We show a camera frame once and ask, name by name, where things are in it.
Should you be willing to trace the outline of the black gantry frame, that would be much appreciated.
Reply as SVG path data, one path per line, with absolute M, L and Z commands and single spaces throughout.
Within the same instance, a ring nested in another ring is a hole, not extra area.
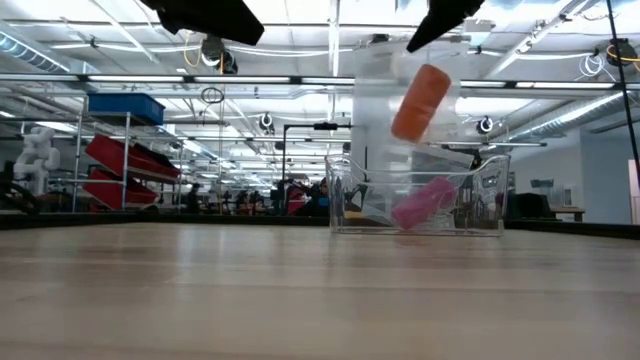
M 287 149 L 287 132 L 290 128 L 312 128 L 314 131 L 335 131 L 338 129 L 348 129 L 351 130 L 353 126 L 351 124 L 336 124 L 332 122 L 319 122 L 313 124 L 284 124 L 283 125 L 283 137 L 282 137 L 282 177 L 281 182 L 283 184 L 283 189 L 281 191 L 282 199 L 281 205 L 285 206 L 285 202 L 288 200 L 287 195 L 287 185 L 285 179 L 285 164 L 287 160 L 286 149 Z

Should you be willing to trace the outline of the small red container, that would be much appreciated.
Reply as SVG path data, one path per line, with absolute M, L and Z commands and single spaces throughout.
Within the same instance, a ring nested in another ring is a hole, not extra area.
M 306 191 L 299 185 L 291 184 L 286 188 L 285 210 L 288 216 L 293 216 L 306 204 Z

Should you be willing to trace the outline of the orange elastic bandage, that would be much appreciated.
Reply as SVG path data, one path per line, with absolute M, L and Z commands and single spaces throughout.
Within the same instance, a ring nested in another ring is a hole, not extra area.
M 391 124 L 399 140 L 418 143 L 451 87 L 450 77 L 441 69 L 422 65 L 405 94 Z

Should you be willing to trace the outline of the clear plastic bin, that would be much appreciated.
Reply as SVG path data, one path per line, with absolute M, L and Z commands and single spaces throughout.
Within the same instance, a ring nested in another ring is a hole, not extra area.
M 344 234 L 499 237 L 510 158 L 467 171 L 368 170 L 344 155 L 325 158 L 330 229 Z

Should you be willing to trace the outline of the black office chair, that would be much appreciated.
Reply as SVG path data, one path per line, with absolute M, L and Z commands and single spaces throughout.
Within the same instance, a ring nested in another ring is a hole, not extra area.
M 535 193 L 510 194 L 507 199 L 507 220 L 555 219 L 548 199 Z

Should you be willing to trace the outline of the metal shelf rack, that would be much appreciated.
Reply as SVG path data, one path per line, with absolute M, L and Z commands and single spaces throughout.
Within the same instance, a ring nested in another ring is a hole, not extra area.
M 141 144 L 133 133 L 138 126 L 162 126 L 165 107 L 144 93 L 92 93 L 86 114 L 108 125 L 120 126 L 122 135 L 96 134 L 85 154 L 97 164 L 88 178 L 78 182 L 105 209 L 124 211 L 156 203 L 161 195 L 147 184 L 176 184 L 181 170 L 169 158 Z

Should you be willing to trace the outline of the red storage bin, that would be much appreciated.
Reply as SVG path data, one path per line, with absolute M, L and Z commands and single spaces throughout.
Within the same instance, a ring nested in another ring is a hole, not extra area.
M 155 192 L 134 178 L 129 177 L 127 185 L 124 186 L 120 176 L 99 168 L 91 171 L 83 188 L 111 210 L 143 207 L 154 203 L 158 198 Z
M 118 176 L 123 174 L 124 160 L 127 160 L 127 175 L 132 178 L 175 183 L 181 174 L 167 156 L 138 143 L 125 150 L 124 142 L 103 135 L 96 135 L 85 153 Z

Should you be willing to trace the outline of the pink elastic bandage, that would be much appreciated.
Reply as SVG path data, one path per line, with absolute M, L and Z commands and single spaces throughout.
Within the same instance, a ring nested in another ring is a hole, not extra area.
M 451 181 L 436 177 L 396 204 L 391 210 L 391 220 L 404 231 L 441 230 L 448 226 L 456 196 Z

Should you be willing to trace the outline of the wooden desk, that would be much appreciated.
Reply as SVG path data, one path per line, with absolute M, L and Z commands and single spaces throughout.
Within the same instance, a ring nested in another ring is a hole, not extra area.
M 554 215 L 572 215 L 575 222 L 582 222 L 586 211 L 579 207 L 551 207 Z

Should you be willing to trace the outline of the white building column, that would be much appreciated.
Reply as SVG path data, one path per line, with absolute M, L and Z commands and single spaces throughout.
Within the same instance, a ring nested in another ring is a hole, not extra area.
M 369 185 L 386 180 L 391 111 L 386 97 L 357 94 L 353 98 L 351 172 Z

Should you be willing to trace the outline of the blue storage bin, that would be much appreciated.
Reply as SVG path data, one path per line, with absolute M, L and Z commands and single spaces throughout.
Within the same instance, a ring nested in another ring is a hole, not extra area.
M 162 126 L 165 106 L 145 93 L 91 93 L 89 115 L 113 124 L 125 125 L 130 114 L 131 126 Z

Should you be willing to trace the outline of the thin black slanted pole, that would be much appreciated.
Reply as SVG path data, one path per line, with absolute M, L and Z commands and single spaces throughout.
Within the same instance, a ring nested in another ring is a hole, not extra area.
M 618 69 L 618 74 L 619 74 L 619 83 L 620 83 L 619 87 L 620 87 L 623 101 L 624 101 L 626 124 L 628 128 L 629 136 L 630 136 L 630 143 L 631 143 L 631 149 L 632 149 L 632 155 L 633 155 L 633 164 L 634 164 L 633 166 L 636 170 L 636 180 L 637 180 L 637 185 L 640 192 L 640 152 L 638 151 L 638 145 L 636 142 L 634 124 L 633 124 L 631 107 L 630 107 L 630 98 L 629 98 L 629 93 L 627 89 L 625 72 L 622 65 L 623 60 L 620 52 L 619 40 L 618 40 L 616 26 L 615 26 L 613 6 L 611 3 L 611 0 L 604 0 L 604 1 L 607 6 L 608 21 L 609 21 L 613 47 L 614 47 L 614 55 L 615 55 L 614 58 L 616 59 L 616 62 L 617 62 L 616 67 Z

